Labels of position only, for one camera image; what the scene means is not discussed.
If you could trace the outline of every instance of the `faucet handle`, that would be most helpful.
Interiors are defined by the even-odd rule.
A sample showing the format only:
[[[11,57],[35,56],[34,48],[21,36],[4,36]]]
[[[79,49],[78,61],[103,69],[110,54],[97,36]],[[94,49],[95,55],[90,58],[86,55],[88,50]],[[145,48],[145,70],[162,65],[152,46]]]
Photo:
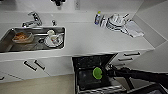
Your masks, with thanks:
[[[26,23],[23,23],[23,24],[22,24],[22,27],[29,27],[29,25],[26,24]]]
[[[57,25],[57,22],[55,20],[52,20],[53,26]]]
[[[37,13],[36,13],[35,11],[33,11],[33,12],[30,12],[28,15],[29,15],[29,16],[31,16],[31,15],[34,16],[34,15],[36,15],[36,14],[37,14]]]

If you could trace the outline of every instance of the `sink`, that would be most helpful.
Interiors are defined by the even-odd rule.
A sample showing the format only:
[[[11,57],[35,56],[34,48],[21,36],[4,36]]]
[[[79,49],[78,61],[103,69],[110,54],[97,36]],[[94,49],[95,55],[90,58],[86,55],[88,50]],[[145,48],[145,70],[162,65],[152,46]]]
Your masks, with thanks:
[[[56,34],[63,33],[63,42],[59,46],[48,47],[44,42],[39,43],[39,40],[44,40],[48,36],[47,31],[49,30],[53,30]],[[19,32],[31,32],[34,35],[33,41],[31,43],[13,42],[12,39],[14,38],[15,34]],[[64,47],[64,37],[65,37],[64,27],[12,28],[9,29],[7,33],[3,36],[3,38],[0,40],[0,53],[61,49]]]

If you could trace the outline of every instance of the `cabinet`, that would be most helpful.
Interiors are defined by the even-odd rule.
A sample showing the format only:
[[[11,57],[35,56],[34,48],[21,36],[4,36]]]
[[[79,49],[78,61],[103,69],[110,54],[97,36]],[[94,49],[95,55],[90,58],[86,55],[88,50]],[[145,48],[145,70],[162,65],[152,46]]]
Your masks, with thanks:
[[[125,65],[136,58],[138,58],[140,55],[144,54],[145,50],[140,51],[127,51],[127,52],[119,52],[110,62],[112,65]]]
[[[35,60],[15,60],[0,63],[0,71],[19,77],[21,79],[33,79],[49,76],[35,63]]]
[[[0,72],[0,83],[5,83],[5,82],[13,82],[13,81],[20,81],[21,79],[15,78],[11,75],[5,74],[3,72]]]
[[[74,74],[71,56],[41,58],[37,61],[45,66],[44,71],[50,76]]]

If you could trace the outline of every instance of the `cup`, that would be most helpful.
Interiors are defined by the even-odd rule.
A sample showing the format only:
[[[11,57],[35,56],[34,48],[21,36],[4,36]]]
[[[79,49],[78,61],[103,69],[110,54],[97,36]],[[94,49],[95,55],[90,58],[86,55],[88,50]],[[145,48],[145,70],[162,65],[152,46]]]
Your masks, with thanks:
[[[55,35],[55,32],[54,32],[54,30],[49,30],[47,32],[47,34],[48,34],[49,37],[51,37],[52,35]]]

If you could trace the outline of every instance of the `countertop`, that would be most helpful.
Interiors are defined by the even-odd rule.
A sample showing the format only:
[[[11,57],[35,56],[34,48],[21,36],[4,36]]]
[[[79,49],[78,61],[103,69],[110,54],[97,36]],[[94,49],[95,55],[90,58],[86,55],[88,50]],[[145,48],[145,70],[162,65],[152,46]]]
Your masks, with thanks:
[[[21,24],[0,23],[0,38],[8,29]],[[26,60],[61,56],[83,56],[109,54],[122,51],[153,50],[154,47],[144,38],[132,38],[121,32],[101,28],[94,23],[58,23],[65,27],[65,44],[62,49],[0,53],[0,61]]]

